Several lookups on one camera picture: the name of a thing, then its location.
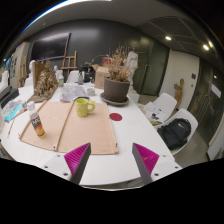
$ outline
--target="red circle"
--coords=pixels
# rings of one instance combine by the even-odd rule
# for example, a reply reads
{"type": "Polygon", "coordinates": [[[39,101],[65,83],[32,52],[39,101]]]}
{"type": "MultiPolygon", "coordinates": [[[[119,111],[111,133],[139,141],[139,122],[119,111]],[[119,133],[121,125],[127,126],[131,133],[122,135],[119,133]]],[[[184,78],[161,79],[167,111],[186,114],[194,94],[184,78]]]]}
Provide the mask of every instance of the red circle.
{"type": "Polygon", "coordinates": [[[113,121],[121,121],[123,119],[120,114],[116,114],[116,113],[110,114],[110,118],[113,121]]]}

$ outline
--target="white wall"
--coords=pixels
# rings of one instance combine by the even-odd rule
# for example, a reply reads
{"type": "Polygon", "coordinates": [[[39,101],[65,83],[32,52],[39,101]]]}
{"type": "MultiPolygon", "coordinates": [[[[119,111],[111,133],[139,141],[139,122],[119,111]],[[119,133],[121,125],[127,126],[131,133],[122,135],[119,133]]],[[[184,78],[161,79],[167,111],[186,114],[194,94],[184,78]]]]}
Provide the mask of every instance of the white wall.
{"type": "Polygon", "coordinates": [[[182,102],[179,109],[187,109],[194,94],[199,72],[199,57],[191,54],[170,50],[167,69],[160,94],[168,93],[175,96],[174,84],[180,84],[180,79],[184,79],[182,92],[182,102]]]}
{"type": "Polygon", "coordinates": [[[208,156],[210,160],[213,160],[220,149],[224,150],[224,116],[219,124],[219,127],[213,136],[212,140],[209,142],[208,156]]]}

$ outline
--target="plastic container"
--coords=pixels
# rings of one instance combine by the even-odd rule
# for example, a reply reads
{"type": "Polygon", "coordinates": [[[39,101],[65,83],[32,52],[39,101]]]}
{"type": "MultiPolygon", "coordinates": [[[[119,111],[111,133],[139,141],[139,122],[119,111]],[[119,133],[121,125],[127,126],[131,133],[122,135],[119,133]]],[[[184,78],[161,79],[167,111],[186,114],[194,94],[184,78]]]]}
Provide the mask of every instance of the plastic container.
{"type": "Polygon", "coordinates": [[[58,78],[58,87],[63,87],[63,86],[64,86],[64,76],[61,73],[58,78]]]}
{"type": "Polygon", "coordinates": [[[0,135],[2,133],[2,129],[4,127],[4,124],[5,124],[5,121],[4,121],[3,116],[2,116],[2,107],[1,107],[1,103],[0,103],[0,135]]]}
{"type": "Polygon", "coordinates": [[[32,125],[34,127],[34,130],[36,131],[37,136],[39,138],[44,138],[45,137],[45,131],[44,131],[43,125],[41,123],[39,114],[35,110],[34,102],[30,101],[27,104],[27,108],[29,109],[30,120],[31,120],[31,123],[32,123],[32,125]]]}

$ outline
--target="ceiling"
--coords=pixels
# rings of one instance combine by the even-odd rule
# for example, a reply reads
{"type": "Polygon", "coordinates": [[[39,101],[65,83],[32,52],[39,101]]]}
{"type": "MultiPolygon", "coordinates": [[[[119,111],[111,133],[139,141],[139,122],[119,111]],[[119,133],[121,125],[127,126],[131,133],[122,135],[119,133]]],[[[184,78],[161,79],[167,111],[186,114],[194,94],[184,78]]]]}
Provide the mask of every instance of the ceiling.
{"type": "Polygon", "coordinates": [[[213,47],[206,51],[203,48],[204,44],[209,46],[210,40],[196,23],[185,18],[163,17],[148,20],[137,27],[170,49],[196,55],[224,72],[222,60],[216,49],[213,47]],[[170,36],[172,40],[166,40],[165,36],[170,36]]]}
{"type": "Polygon", "coordinates": [[[216,50],[203,50],[202,44],[208,43],[209,38],[192,18],[183,11],[156,0],[81,2],[57,9],[15,36],[4,57],[9,57],[22,41],[34,33],[54,24],[76,19],[105,19],[135,26],[169,48],[202,57],[224,71],[216,50]],[[172,36],[170,42],[164,38],[168,34],[172,36]]]}

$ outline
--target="gray wall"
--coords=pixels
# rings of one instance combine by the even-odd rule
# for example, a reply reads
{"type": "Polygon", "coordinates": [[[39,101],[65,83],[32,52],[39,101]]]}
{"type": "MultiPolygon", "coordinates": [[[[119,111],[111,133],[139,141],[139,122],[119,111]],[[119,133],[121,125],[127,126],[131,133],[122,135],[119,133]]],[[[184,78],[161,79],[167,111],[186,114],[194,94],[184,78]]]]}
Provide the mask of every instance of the gray wall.
{"type": "MultiPolygon", "coordinates": [[[[73,56],[74,51],[77,51],[76,65],[78,69],[85,62],[91,62],[95,56],[108,54],[109,49],[111,51],[116,50],[119,42],[121,45],[126,43],[128,46],[138,46],[142,35],[141,31],[135,27],[108,20],[75,20],[47,27],[27,40],[30,42],[27,56],[28,74],[33,43],[39,39],[66,32],[71,33],[67,46],[67,56],[73,56]]],[[[60,69],[62,62],[63,58],[52,59],[51,67],[57,65],[60,69]]],[[[102,57],[94,61],[97,64],[101,62],[102,57]]],[[[64,76],[66,79],[67,71],[64,71],[64,76]]]]}

